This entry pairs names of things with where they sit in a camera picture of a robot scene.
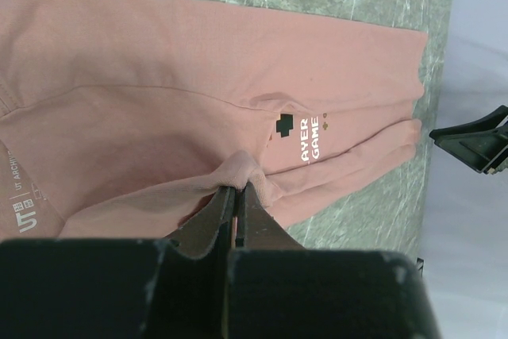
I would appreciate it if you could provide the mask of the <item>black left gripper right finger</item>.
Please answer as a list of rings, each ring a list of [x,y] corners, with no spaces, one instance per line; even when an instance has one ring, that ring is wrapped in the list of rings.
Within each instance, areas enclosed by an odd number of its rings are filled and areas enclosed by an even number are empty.
[[[417,265],[399,252],[307,249],[242,193],[229,254],[228,338],[438,338]]]

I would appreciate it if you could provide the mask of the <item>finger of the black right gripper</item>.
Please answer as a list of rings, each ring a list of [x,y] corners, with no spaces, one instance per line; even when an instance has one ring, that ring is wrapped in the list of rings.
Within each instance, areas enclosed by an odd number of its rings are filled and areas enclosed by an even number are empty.
[[[434,144],[472,170],[495,175],[507,169],[507,106],[476,121],[434,129]]]

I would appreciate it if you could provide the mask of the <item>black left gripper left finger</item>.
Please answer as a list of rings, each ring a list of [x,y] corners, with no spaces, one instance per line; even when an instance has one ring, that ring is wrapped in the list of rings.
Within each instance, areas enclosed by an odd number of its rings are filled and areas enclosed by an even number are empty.
[[[163,239],[1,244],[4,338],[220,338],[236,193]]]

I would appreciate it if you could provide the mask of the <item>pink t shirt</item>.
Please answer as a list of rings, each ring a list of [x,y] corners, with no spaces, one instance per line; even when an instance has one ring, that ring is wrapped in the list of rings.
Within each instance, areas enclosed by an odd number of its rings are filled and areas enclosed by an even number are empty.
[[[1,237],[166,237],[248,183],[306,220],[414,156],[426,41],[205,0],[1,0]]]

